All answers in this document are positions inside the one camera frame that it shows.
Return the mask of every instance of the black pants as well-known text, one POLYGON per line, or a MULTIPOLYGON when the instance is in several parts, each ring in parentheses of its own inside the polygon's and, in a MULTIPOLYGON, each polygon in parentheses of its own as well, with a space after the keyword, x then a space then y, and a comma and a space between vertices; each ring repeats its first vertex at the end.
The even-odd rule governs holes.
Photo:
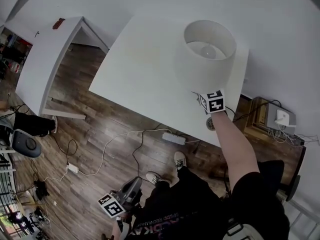
POLYGON ((20 129, 32 136, 46 136, 56 127, 54 120, 37 115, 28 115, 17 112, 13 129, 20 129))
POLYGON ((178 170, 178 178, 179 182, 171 188, 170 184, 166 181, 156 183, 150 197, 145 200, 145 205, 151 204, 160 195, 166 195, 169 191, 180 194, 183 192, 185 195, 189 193, 202 193, 203 195, 207 194, 208 197, 217 197, 210 189, 208 183, 191 172, 187 167, 183 166, 178 170))

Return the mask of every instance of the red object on wall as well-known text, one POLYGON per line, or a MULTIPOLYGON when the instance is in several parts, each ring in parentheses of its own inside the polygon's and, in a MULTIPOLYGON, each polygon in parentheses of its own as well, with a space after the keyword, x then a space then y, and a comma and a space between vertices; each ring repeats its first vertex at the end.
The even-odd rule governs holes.
POLYGON ((60 25, 62 24, 63 21, 65 21, 66 19, 65 18, 60 18, 52 27, 53 30, 57 30, 60 25))

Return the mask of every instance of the white cable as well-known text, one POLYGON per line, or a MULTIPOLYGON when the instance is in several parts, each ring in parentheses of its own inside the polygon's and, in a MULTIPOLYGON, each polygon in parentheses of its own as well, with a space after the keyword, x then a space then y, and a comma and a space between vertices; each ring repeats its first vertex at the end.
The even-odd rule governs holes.
POLYGON ((130 134, 130 133, 142 133, 142 132, 157 132, 157 131, 169 131, 170 133, 172 133, 171 130, 169 129, 166 129, 166 128, 162 128, 162 129, 155 129, 155 130, 132 130, 132 131, 129 131, 129 132, 126 132, 126 133, 121 133, 121 134, 118 134, 117 136, 113 137, 111 140, 109 140, 105 145, 104 145, 104 149, 103 149, 103 152, 102 152, 102 160, 101 160, 101 164, 98 168, 98 170, 96 171, 96 173, 92 173, 92 174, 85 174, 83 173, 82 171, 79 170, 79 172, 85 176, 93 176, 93 175, 96 175, 98 174, 98 172, 100 171, 100 168, 102 167, 102 165, 104 164, 104 156, 105 156, 105 151, 106 151, 106 147, 107 145, 112 142, 115 138, 119 137, 119 136, 123 136, 123 135, 127 135, 127 134, 130 134))
POLYGON ((197 140, 193 140, 193 141, 186 141, 185 143, 191 143, 191 142, 199 142, 200 139, 197 139, 197 140))
POLYGON ((62 179, 66 176, 67 173, 68 173, 68 168, 66 169, 66 172, 65 172, 65 174, 62 176, 61 179, 46 177, 43 182, 45 182, 47 179, 49 179, 49 180, 56 180, 56 181, 58 181, 58 182, 61 182, 62 179))
POLYGON ((274 131, 272 129, 269 129, 269 131, 268 131, 268 135, 272 136, 273 139, 278 143, 285 143, 286 142, 291 147, 300 148, 300 147, 303 147, 303 146, 309 144, 310 142, 318 142, 318 140, 317 140, 318 139, 318 135, 305 136, 303 134, 296 134, 297 137, 302 136, 302 137, 299 137, 299 138, 308 138, 310 140, 305 140, 303 145, 295 145, 294 144, 295 139, 293 137, 291 137, 289 134, 285 133, 283 131, 284 129, 281 129, 279 124, 278 124, 278 127, 279 127, 279 130, 276 130, 275 133, 274 133, 274 131), (281 134, 284 137, 284 141, 278 141, 278 139, 280 138, 281 134))

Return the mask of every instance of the electrical cord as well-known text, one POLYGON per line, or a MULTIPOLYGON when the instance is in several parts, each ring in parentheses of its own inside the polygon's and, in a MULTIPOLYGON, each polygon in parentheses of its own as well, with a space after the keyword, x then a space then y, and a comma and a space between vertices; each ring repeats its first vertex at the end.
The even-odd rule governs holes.
POLYGON ((52 134, 51 134, 51 136, 54 138, 55 143, 57 144, 59 150, 60 150, 62 153, 65 154, 65 156, 66 156, 66 165, 68 165, 68 164, 69 164, 69 162, 68 162, 68 157, 73 156, 73 155, 77 152, 77 150, 78 150, 78 144, 77 144, 77 142, 76 142, 74 139, 70 139, 70 140, 69 140, 69 143, 68 143, 68 147, 66 148, 66 152, 64 152, 64 151, 62 150, 62 148, 59 146, 56 137, 55 137, 54 135, 52 135, 52 134), (75 144, 75 151, 74 151, 72 154, 68 154, 68 152, 69 152, 69 147, 70 147, 70 143, 71 143, 71 142, 74 142, 74 144, 75 144))
POLYGON ((80 170, 79 170, 79 172, 80 172, 81 174, 85 175, 85 176, 93 176, 93 175, 98 174, 99 171, 100 171, 100 169, 101 169, 101 167, 102 167, 102 165, 103 165, 103 163, 104 163, 104 156, 105 156, 105 151, 106 151, 107 145, 108 145, 110 142, 112 142, 115 138, 117 138, 117 137, 119 137, 119 136, 123 136, 123 135, 130 134, 130 133, 142 133, 142 142, 141 142, 140 146, 139 146, 138 148, 136 148, 136 149, 133 151, 133 153, 132 153, 132 156, 134 157, 135 161, 136 161, 137 164, 138 164, 138 170, 139 170, 139 166, 140 166, 140 165, 139 165, 136 157, 134 156, 134 153, 135 153, 138 149, 140 149, 140 148, 142 147, 142 145, 143 145, 143 140, 144 140, 144 139, 143 139, 143 137, 144 137, 143 134, 144 134, 145 132, 157 132, 157 131, 168 131, 168 132, 172 133, 171 130, 166 129, 166 128, 162 128, 162 129, 150 129, 150 130, 132 130, 132 131, 129 131, 129 132, 126 132, 126 133, 121 133, 121 134, 116 135, 115 137, 113 137, 111 140, 109 140, 109 141, 104 145, 104 149, 103 149, 103 152, 102 152, 101 164, 100 164, 98 170, 97 170, 95 173, 91 173, 91 174, 86 174, 86 173, 84 173, 84 172, 82 172, 82 171, 80 171, 80 170))
POLYGON ((234 112, 230 107, 225 106, 228 110, 230 110, 234 116, 236 116, 236 112, 234 112))
POLYGON ((58 181, 58 182, 61 182, 62 179, 67 175, 67 173, 68 173, 68 168, 66 169, 66 172, 65 172, 65 174, 61 177, 61 179, 46 177, 43 182, 45 182, 47 179, 49 179, 49 180, 56 180, 56 181, 58 181))
POLYGON ((195 149, 191 152, 192 154, 196 154, 199 148, 201 140, 198 142, 198 144, 196 145, 195 149))
POLYGON ((279 105, 280 105, 280 107, 282 108, 281 102, 280 102, 279 100, 277 100, 277 99, 274 99, 274 100, 272 100, 272 101, 268 101, 268 102, 262 103, 262 104, 260 104, 258 107, 256 107, 254 110, 251 110, 249 113, 243 114, 243 115, 241 115, 240 117, 235 118, 235 119, 233 120, 233 122, 236 122, 236 121, 239 121, 239 120, 241 120, 241 119, 247 118, 247 117, 250 116, 253 112, 255 112, 255 111, 257 111, 259 108, 261 108, 263 105, 267 105, 267 104, 269 104, 269 103, 274 104, 274 102, 278 102, 279 105))
POLYGON ((269 136, 272 136, 273 139, 282 144, 282 143, 286 143, 288 144, 289 146, 293 147, 293 148, 300 148, 300 147, 303 147, 311 142, 318 142, 318 136, 317 135, 311 135, 311 136, 305 136, 303 134, 297 134, 295 136, 297 136, 298 138, 308 138, 310 140, 304 140, 304 144, 303 145, 295 145, 294 144, 294 141, 296 140, 294 138, 294 136, 291 136, 289 134, 287 134, 286 132, 284 132, 284 129, 286 129, 286 126, 283 125, 283 128, 280 128, 280 124, 278 124, 278 127, 279 127, 279 130, 274 130, 274 129, 269 129, 268 131, 268 135, 269 136))
POLYGON ((0 116, 0 120, 5 119, 5 118, 7 118, 7 117, 10 117, 10 116, 12 116, 13 114, 17 113, 17 112, 19 111, 19 109, 21 109, 21 107, 24 106, 24 105, 26 105, 26 104, 19 105, 18 108, 17 108, 13 113, 5 114, 5 115, 0 116))
POLYGON ((35 176, 37 177, 37 180, 39 180, 39 171, 33 160, 30 160, 30 167, 33 171, 33 181, 35 181, 35 176))
MULTIPOLYGON (((175 135, 180 136, 180 137, 183 137, 183 136, 192 137, 191 135, 186 134, 186 133, 178 134, 178 131, 175 133, 175 135)), ((192 141, 185 141, 184 143, 193 143, 193 142, 200 142, 200 141, 201 141, 200 139, 197 139, 197 140, 192 140, 192 141)))

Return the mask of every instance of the plug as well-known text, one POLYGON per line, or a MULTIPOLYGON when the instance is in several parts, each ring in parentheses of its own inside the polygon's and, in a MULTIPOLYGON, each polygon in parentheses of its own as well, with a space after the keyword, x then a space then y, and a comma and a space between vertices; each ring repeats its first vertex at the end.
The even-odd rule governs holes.
POLYGON ((74 172, 75 174, 77 174, 79 172, 79 168, 69 162, 68 162, 66 168, 69 169, 70 171, 74 172))

